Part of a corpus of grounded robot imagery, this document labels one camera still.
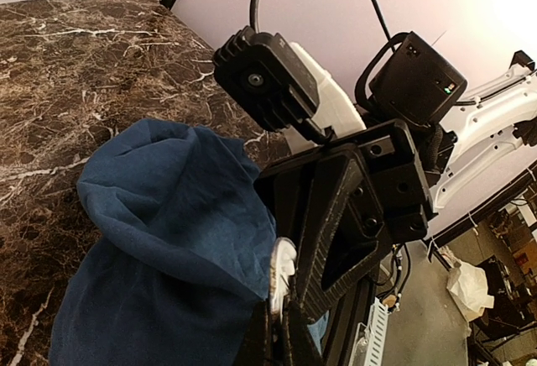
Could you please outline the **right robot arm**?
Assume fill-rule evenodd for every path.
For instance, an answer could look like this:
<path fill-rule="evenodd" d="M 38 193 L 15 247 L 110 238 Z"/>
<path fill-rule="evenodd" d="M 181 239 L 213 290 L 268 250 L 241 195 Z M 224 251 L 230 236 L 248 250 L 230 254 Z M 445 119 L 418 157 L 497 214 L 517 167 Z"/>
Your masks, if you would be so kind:
<path fill-rule="evenodd" d="M 486 168 L 529 144 L 536 124 L 536 66 L 523 52 L 472 91 L 417 34 L 391 40 L 359 78 L 359 114 L 346 93 L 299 44 L 313 74 L 316 119 L 335 129 L 317 146 L 287 134 L 292 156 L 268 167 L 257 190 L 280 236 L 296 247 L 279 266 L 276 299 L 312 322 L 324 315 L 394 245 L 422 239 L 431 219 Z"/>

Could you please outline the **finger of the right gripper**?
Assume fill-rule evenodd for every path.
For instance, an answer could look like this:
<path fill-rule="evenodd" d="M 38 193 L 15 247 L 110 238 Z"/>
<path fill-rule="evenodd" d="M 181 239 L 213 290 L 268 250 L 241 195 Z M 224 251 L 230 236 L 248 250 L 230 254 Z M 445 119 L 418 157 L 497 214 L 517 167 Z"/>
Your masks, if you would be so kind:
<path fill-rule="evenodd" d="M 288 238 L 302 256 L 313 256 L 319 237 L 318 154 L 300 154 L 267 167 L 255 182 L 276 221 L 276 234 Z"/>
<path fill-rule="evenodd" d="M 315 164 L 295 276 L 306 318 L 319 318 L 389 252 L 383 208 L 358 149 L 341 147 Z"/>

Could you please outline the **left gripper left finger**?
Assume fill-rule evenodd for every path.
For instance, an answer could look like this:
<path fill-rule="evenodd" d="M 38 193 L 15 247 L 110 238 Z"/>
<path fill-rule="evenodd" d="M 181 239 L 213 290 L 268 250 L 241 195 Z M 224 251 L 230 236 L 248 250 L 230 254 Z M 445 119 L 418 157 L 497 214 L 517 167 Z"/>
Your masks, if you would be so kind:
<path fill-rule="evenodd" d="M 242 364 L 287 365 L 284 319 L 288 299 L 284 298 L 281 312 L 271 312 L 269 300 L 258 302 L 242 340 Z"/>

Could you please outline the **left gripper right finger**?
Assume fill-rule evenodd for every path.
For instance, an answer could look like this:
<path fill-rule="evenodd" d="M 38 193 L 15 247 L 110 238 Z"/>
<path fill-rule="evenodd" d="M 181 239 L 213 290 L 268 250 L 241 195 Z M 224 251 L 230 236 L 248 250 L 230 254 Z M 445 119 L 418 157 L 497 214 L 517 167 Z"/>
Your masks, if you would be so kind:
<path fill-rule="evenodd" d="M 295 301 L 284 303 L 284 364 L 289 366 L 321 366 L 321 355 Z"/>

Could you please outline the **blue garment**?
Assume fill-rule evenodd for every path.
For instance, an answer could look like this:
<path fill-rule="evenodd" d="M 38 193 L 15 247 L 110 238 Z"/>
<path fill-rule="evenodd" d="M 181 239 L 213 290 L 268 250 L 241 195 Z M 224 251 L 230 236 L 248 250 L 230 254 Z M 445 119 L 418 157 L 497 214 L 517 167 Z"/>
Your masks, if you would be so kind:
<path fill-rule="evenodd" d="M 231 365 L 269 293 L 276 224 L 241 139 L 140 120 L 88 160 L 101 232 L 55 317 L 52 365 Z"/>

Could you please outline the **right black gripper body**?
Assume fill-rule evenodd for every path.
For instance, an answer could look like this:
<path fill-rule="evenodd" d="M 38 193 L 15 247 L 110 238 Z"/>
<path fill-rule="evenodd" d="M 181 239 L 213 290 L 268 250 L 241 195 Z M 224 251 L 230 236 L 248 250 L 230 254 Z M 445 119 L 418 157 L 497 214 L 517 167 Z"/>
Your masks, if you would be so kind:
<path fill-rule="evenodd" d="M 362 180 L 351 189 L 335 237 L 342 243 L 407 243 L 425 237 L 433 217 L 429 184 L 413 135 L 390 120 L 346 137 L 329 149 L 357 154 Z"/>

